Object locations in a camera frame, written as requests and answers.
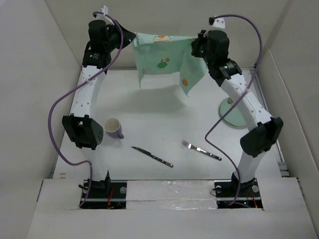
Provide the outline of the green cartoon print cloth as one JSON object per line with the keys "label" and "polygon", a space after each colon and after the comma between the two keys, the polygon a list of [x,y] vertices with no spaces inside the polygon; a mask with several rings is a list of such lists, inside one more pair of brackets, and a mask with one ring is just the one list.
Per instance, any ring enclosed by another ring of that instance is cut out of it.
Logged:
{"label": "green cartoon print cloth", "polygon": [[179,84],[187,95],[205,76],[207,67],[201,58],[192,56],[192,36],[137,33],[133,52],[139,84],[146,75],[168,75],[178,72]]}

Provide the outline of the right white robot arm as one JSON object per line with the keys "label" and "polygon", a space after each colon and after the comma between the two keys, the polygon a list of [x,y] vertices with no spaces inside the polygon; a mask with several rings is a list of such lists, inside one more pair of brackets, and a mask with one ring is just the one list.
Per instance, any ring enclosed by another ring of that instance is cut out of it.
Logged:
{"label": "right white robot arm", "polygon": [[233,100],[245,120],[248,133],[240,139],[243,153],[230,184],[231,192],[242,196],[254,181],[261,159],[276,143],[284,123],[261,105],[240,67],[228,58],[229,38],[224,31],[202,30],[191,46],[192,56],[204,60],[211,78]]}

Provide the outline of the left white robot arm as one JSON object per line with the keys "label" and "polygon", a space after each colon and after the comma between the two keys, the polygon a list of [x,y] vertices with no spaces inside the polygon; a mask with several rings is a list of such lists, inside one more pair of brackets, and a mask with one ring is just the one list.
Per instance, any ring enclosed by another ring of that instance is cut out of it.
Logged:
{"label": "left white robot arm", "polygon": [[104,136],[102,126],[94,119],[95,105],[107,74],[106,67],[114,61],[111,52],[128,46],[136,35],[118,22],[107,24],[103,20],[93,20],[88,26],[90,40],[84,51],[76,103],[70,114],[62,118],[62,125],[70,141],[95,166],[101,160],[97,146]]}

